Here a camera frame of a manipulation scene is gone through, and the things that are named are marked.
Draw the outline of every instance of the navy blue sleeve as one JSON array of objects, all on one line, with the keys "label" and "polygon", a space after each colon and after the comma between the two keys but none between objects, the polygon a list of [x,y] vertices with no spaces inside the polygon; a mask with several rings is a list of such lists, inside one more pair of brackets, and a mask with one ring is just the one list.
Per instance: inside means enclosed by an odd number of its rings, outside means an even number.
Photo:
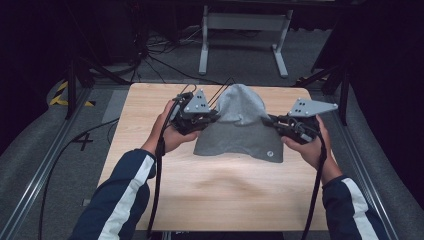
[{"label": "navy blue sleeve", "polygon": [[145,150],[125,153],[95,191],[69,239],[131,239],[149,200],[146,181],[154,164]]},{"label": "navy blue sleeve", "polygon": [[388,239],[383,223],[356,183],[340,176],[323,187],[331,239]]}]

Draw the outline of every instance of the person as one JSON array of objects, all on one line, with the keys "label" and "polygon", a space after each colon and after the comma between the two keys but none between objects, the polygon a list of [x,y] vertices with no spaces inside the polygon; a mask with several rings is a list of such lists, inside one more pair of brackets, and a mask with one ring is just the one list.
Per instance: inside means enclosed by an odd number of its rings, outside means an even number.
[{"label": "person", "polygon": [[[152,131],[140,149],[125,153],[108,180],[93,194],[90,204],[79,217],[69,239],[131,239],[136,224],[147,207],[147,180],[154,175],[155,150],[166,117],[172,107],[169,101],[157,117]],[[322,119],[317,116],[326,143],[327,159],[322,172],[323,203],[331,239],[387,239],[384,226],[352,179],[343,175],[331,155],[330,138]],[[193,141],[199,132],[181,135],[172,126],[164,131],[165,152],[182,143]],[[315,169],[321,142],[300,145],[290,138],[282,142],[298,151]]]}]

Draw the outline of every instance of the light wood surface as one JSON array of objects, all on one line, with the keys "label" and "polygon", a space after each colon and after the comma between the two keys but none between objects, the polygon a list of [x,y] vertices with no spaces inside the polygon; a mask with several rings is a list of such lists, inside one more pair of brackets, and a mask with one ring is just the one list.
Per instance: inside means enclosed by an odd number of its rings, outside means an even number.
[{"label": "light wood surface", "polygon": [[[133,84],[99,181],[104,182],[121,156],[139,148],[178,84]],[[198,86],[208,100],[219,86]],[[305,89],[251,87],[270,114],[286,114]],[[244,154],[193,155],[195,142],[163,157],[160,200],[153,230],[159,231],[296,231],[303,230],[316,171],[299,153],[284,147],[284,162],[271,163]],[[148,181],[149,205],[137,225],[147,229],[155,181]],[[327,230],[321,190],[311,230]]]}]

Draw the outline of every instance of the folded cloth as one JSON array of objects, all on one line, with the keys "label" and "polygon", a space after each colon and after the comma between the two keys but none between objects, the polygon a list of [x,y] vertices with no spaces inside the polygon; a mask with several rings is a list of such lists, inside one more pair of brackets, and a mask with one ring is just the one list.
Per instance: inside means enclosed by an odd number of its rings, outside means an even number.
[{"label": "folded cloth", "polygon": [[200,133],[194,148],[199,156],[242,153],[270,162],[283,162],[283,144],[274,128],[262,124],[269,118],[257,93],[243,84],[234,84],[218,98],[221,116]]}]

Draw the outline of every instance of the person's left hand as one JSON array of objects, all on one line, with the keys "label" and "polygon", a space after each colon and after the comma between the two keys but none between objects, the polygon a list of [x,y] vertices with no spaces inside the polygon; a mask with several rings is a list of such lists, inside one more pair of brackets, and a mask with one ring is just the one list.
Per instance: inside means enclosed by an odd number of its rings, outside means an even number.
[{"label": "person's left hand", "polygon": [[[153,124],[152,131],[150,132],[149,138],[141,147],[142,149],[149,151],[155,155],[156,146],[159,140],[160,132],[162,126],[168,116],[169,111],[172,108],[174,101],[170,100],[164,111],[157,117],[156,122]],[[179,147],[182,143],[190,142],[195,140],[199,135],[199,132],[192,132],[187,135],[181,135],[173,126],[168,126],[163,133],[163,138],[165,140],[165,152],[170,152]]]}]

